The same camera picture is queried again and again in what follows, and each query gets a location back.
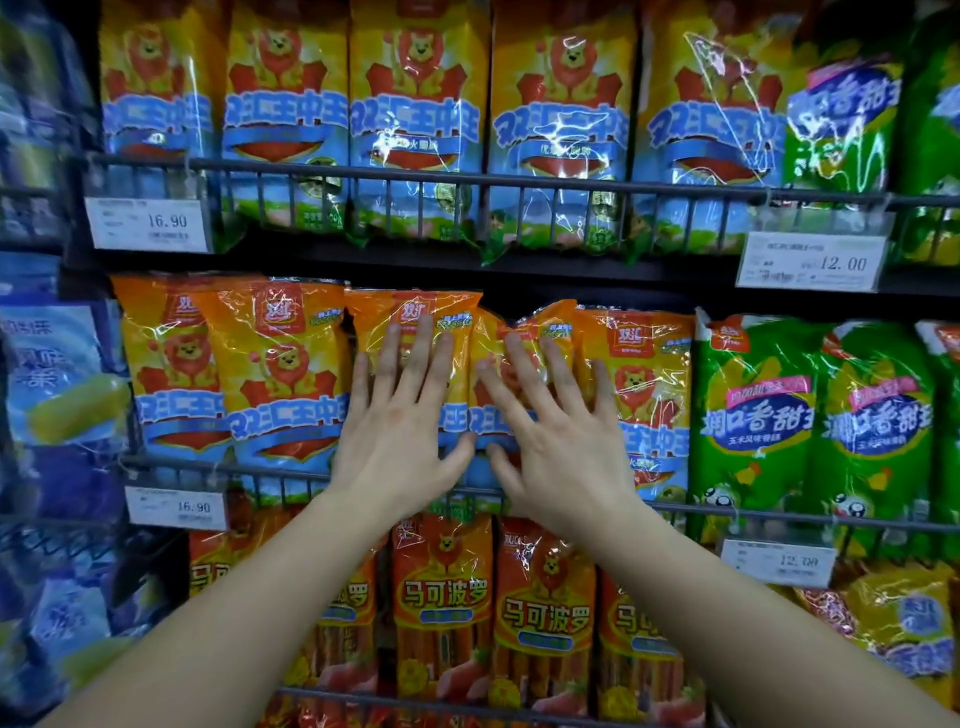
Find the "forearm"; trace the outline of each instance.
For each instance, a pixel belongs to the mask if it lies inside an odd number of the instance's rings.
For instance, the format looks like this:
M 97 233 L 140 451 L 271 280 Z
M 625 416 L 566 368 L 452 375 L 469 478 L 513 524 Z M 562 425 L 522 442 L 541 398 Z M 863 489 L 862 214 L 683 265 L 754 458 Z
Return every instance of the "forearm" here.
M 956 726 L 875 656 L 687 539 L 639 499 L 589 548 L 746 726 Z
M 43 728 L 254 725 L 310 626 L 387 527 L 374 506 L 348 493 L 316 498 Z

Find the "blue sausage package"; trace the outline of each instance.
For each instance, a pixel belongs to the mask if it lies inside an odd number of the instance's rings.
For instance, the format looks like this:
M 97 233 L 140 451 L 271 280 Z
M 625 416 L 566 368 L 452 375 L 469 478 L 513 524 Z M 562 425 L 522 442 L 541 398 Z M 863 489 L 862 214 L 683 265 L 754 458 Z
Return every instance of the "blue sausage package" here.
M 19 513 L 97 521 L 123 513 L 112 467 L 127 444 L 131 392 L 118 374 L 115 310 L 42 293 L 0 298 Z

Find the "right hand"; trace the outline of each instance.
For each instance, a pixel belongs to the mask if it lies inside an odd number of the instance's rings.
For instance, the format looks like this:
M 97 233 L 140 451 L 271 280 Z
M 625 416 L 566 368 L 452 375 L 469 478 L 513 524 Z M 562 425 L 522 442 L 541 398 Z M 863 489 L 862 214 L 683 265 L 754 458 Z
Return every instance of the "right hand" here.
M 540 339 L 556 400 L 519 337 L 507 334 L 504 343 L 537 420 L 527 414 L 493 366 L 478 366 L 481 381 L 520 445 L 522 472 L 511 465 L 502 447 L 488 446 L 493 472 L 515 512 L 558 536 L 588 545 L 627 503 L 639 502 L 610 374 L 603 362 L 592 362 L 597 395 L 591 413 L 556 342 Z

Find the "left hand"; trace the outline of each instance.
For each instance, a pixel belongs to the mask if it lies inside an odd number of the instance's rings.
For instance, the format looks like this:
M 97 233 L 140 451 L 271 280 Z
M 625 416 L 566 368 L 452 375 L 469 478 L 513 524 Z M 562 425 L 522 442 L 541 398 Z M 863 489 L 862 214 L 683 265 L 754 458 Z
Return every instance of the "left hand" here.
M 441 459 L 437 445 L 446 397 L 453 337 L 442 333 L 433 348 L 433 317 L 422 316 L 406 367 L 397 381 L 400 326 L 390 324 L 377 357 L 372 395 L 370 359 L 357 354 L 350 408 L 334 460 L 329 491 L 349 491 L 382 513 L 389 528 L 453 487 L 475 453 L 476 436 L 460 437 Z

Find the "price label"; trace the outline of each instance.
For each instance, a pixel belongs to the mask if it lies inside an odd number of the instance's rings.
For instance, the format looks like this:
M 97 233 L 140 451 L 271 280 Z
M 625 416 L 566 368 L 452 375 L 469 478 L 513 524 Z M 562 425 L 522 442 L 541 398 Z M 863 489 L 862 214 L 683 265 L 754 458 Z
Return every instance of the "price label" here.
M 736 284 L 869 293 L 876 291 L 886 251 L 884 235 L 751 231 Z
M 128 485 L 127 510 L 131 523 L 140 525 L 227 530 L 227 506 L 223 493 Z
M 209 253 L 200 200 L 87 197 L 93 245 L 104 251 Z
M 837 560 L 832 546 L 726 538 L 720 560 L 765 584 L 825 589 Z

